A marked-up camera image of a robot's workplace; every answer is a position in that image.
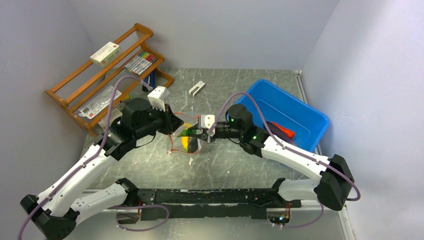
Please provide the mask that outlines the green chili pepper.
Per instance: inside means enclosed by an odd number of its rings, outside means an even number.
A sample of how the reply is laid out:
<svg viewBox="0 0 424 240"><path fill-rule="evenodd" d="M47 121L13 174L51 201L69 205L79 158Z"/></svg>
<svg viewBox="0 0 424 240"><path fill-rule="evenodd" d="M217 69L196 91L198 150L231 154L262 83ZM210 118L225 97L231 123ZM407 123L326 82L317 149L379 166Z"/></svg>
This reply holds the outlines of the green chili pepper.
<svg viewBox="0 0 424 240"><path fill-rule="evenodd" d="M177 135L178 138L181 137L190 137L192 134L197 134L197 129L184 129L181 133Z"/></svg>

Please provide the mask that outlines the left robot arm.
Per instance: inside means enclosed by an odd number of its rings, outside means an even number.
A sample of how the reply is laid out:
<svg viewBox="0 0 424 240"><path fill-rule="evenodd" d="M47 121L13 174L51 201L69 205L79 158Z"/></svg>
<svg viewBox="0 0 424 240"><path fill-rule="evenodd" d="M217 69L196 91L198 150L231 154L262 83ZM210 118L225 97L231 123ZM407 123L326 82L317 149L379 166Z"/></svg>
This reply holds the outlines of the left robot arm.
<svg viewBox="0 0 424 240"><path fill-rule="evenodd" d="M109 165L137 148L137 142L156 133L170 135L183 125L166 104L156 109L144 98L130 100L122 115L100 134L86 154L56 183L38 195L26 195L20 202L48 240L65 239L77 225L101 211L141 205L138 188L127 178L82 197L82 192Z"/></svg>

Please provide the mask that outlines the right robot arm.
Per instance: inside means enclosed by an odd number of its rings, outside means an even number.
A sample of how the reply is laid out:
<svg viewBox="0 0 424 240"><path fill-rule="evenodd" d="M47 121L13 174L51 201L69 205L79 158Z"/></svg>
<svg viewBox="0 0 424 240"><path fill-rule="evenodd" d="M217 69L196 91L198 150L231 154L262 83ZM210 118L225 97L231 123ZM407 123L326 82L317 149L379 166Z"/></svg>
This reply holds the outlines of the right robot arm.
<svg viewBox="0 0 424 240"><path fill-rule="evenodd" d="M214 115L201 115L188 128L189 137L205 142L216 139L237 139L248 154L284 164L305 175L301 180L278 180L270 193L270 202L282 207L288 201L316 200L325 207L340 211L355 182L347 161L340 155L333 157L315 154L282 139L276 127L259 127L253 115L242 104L234 104L227 111L227 120L214 123Z"/></svg>

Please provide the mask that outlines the yellow banana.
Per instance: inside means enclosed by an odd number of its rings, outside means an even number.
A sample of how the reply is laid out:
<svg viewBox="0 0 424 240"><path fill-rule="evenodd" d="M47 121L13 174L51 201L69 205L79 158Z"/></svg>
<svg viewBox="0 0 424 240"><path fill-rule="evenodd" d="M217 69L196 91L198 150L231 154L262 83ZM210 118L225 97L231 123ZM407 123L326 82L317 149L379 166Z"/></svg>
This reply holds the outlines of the yellow banana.
<svg viewBox="0 0 424 240"><path fill-rule="evenodd" d="M190 123L184 123L183 127L184 129L188 129L192 125ZM182 136L181 137L181 144L185 152L188 152L188 145L189 145L189 137L188 136Z"/></svg>

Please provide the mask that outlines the grey fish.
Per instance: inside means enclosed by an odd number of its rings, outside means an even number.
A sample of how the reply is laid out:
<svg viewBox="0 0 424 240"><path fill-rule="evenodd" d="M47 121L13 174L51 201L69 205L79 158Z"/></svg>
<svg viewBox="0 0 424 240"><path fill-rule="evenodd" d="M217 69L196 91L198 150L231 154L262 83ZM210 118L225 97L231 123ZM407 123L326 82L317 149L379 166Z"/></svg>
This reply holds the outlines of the grey fish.
<svg viewBox="0 0 424 240"><path fill-rule="evenodd" d="M189 137L187 142L187 152L193 154L201 148L200 140L195 137Z"/></svg>

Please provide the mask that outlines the clear zip top bag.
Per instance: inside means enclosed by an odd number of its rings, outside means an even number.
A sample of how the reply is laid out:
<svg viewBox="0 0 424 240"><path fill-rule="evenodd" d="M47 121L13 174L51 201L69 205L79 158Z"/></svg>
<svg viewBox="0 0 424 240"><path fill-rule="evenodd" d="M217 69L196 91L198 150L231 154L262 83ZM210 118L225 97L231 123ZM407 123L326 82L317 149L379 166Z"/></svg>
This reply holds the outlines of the clear zip top bag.
<svg viewBox="0 0 424 240"><path fill-rule="evenodd" d="M175 112L178 118L183 120L181 125L172 134L168 135L167 154L197 154L204 146L204 142L189 136L188 129L198 123L200 114L194 112Z"/></svg>

